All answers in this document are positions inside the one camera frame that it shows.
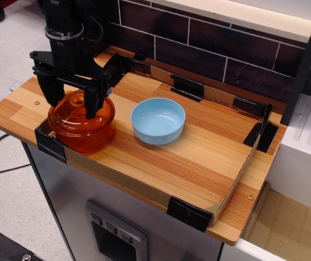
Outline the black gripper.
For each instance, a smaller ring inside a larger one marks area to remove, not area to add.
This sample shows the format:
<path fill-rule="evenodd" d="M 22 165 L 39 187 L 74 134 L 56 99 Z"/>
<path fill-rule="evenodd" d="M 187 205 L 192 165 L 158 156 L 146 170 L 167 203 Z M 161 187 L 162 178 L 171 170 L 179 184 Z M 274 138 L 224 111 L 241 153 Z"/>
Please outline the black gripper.
<path fill-rule="evenodd" d="M 64 98 L 62 79 L 73 86 L 79 86 L 90 77 L 92 82 L 84 90 L 84 106 L 87 119 L 95 118 L 109 97 L 112 87 L 108 84 L 109 72 L 94 61 L 94 44 L 101 42 L 103 28 L 100 24 L 88 28 L 79 24 L 74 30 L 57 30 L 45 27 L 45 36 L 50 41 L 50 51 L 33 51 L 34 74 L 47 102 L 56 107 Z"/>

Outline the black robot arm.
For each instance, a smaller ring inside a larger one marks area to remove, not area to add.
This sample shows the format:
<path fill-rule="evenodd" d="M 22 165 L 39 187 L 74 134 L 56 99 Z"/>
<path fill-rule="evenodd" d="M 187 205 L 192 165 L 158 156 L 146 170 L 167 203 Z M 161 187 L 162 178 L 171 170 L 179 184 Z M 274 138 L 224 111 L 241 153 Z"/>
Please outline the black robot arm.
<path fill-rule="evenodd" d="M 33 71 L 47 102 L 56 107 L 64 85 L 84 91 L 85 117 L 93 119 L 111 93 L 110 73 L 96 64 L 95 47 L 104 36 L 94 18 L 94 1 L 40 1 L 50 51 L 32 51 Z"/>

